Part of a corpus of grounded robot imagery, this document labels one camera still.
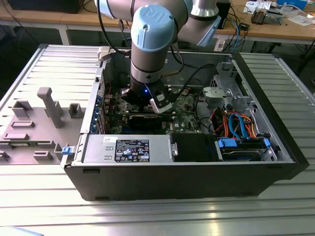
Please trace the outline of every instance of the electronic device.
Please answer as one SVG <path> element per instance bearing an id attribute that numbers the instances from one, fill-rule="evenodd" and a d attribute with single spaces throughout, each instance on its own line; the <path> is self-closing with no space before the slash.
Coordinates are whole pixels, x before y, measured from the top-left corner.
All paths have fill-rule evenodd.
<path id="1" fill-rule="evenodd" d="M 230 10 L 231 7 L 231 2 L 229 0 L 218 0 L 217 1 L 217 7 L 219 9 L 219 16 L 221 16 L 221 21 L 220 24 L 218 26 L 218 29 L 223 29 L 225 22 L 226 22 L 226 18 L 228 16 L 228 12 Z"/>
<path id="2" fill-rule="evenodd" d="M 251 17 L 251 20 L 253 24 L 257 25 L 262 25 L 263 23 L 281 25 L 283 15 L 272 9 L 266 10 L 256 7 L 255 12 Z"/>
<path id="3" fill-rule="evenodd" d="M 306 4 L 307 4 L 307 0 L 277 0 L 277 4 L 279 5 L 284 5 L 284 3 L 286 2 L 287 5 L 294 5 L 297 6 L 298 8 L 304 10 Z"/>
<path id="4" fill-rule="evenodd" d="M 76 14 L 84 0 L 8 0 L 13 10 L 60 11 Z"/>
<path id="5" fill-rule="evenodd" d="M 299 117 L 313 115 L 315 99 L 283 61 L 178 52 L 182 69 L 174 71 L 168 49 L 177 37 L 209 44 L 221 20 L 215 1 L 129 3 L 96 0 L 101 12 L 133 20 L 132 48 L 90 55 L 99 68 L 82 74 L 92 85 L 86 109 L 61 107 L 50 87 L 39 87 L 32 103 L 44 108 L 14 101 L 3 161 L 61 160 L 88 201 L 257 196 L 309 166 L 291 127 L 311 125 Z M 185 67 L 191 56 L 196 66 Z M 294 120 L 280 112 L 301 102 L 295 110 L 305 114 Z"/>

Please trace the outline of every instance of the power supply label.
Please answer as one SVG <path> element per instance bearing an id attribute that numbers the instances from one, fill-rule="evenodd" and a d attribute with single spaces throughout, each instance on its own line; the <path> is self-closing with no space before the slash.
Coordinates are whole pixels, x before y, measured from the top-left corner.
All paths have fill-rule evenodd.
<path id="1" fill-rule="evenodd" d="M 117 140 L 116 162 L 150 162 L 149 140 Z"/>

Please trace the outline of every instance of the desk leg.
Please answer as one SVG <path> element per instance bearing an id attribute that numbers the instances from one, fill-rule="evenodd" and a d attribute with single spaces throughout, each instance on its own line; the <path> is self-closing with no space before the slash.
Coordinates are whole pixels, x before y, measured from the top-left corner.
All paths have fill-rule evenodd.
<path id="1" fill-rule="evenodd" d="M 59 34 L 63 45 L 71 45 L 71 39 L 69 35 L 69 31 L 66 26 L 61 26 L 59 29 Z"/>
<path id="2" fill-rule="evenodd" d="M 15 38 L 16 34 L 14 32 L 14 26 L 2 26 L 2 31 L 4 30 L 5 34 L 8 34 L 11 38 Z"/>

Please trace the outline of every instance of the wooden table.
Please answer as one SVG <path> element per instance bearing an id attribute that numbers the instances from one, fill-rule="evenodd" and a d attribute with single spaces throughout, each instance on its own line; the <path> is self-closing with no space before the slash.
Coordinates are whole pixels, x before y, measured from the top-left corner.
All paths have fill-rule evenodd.
<path id="1" fill-rule="evenodd" d="M 298 43 L 311 44 L 315 38 L 315 25 L 306 27 L 300 26 L 287 19 L 283 20 L 282 25 L 255 25 L 251 23 L 251 15 L 244 14 L 244 4 L 246 0 L 233 0 L 233 9 L 241 22 L 250 25 L 246 40 L 265 41 L 280 43 Z M 17 11 L 12 10 L 6 3 L 10 13 L 25 27 L 53 28 L 58 29 L 64 45 L 70 45 L 69 30 L 92 30 L 101 31 L 96 13 L 81 9 L 78 14 L 67 14 L 59 12 L 41 12 L 41 11 Z M 88 3 L 87 9 L 96 11 L 93 1 Z M 314 11 L 315 7 L 307 6 L 306 11 Z M 103 17 L 105 29 L 107 31 L 119 32 L 118 20 Z M 0 4 L 0 25 L 18 26 L 11 15 Z M 224 29 L 217 30 L 216 49 L 222 42 L 232 38 L 235 30 L 230 22 L 226 22 Z"/>

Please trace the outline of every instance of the aluminum profile table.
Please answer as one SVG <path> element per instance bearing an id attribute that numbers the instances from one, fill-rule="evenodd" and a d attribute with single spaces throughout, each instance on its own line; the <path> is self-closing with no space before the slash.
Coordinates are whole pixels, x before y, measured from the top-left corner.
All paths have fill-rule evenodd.
<path id="1" fill-rule="evenodd" d="M 0 103 L 1 134 L 13 115 L 9 107 L 15 99 L 40 105 L 33 94 L 42 84 L 58 90 L 62 106 L 77 101 L 84 106 L 98 67 L 97 50 L 55 45 L 38 49 Z M 303 87 L 291 79 L 294 88 Z M 309 168 L 293 180 L 276 182 L 258 197 L 246 198 L 86 202 L 59 165 L 0 166 L 0 225 L 45 236 L 313 235 L 315 148 L 306 149 Z"/>

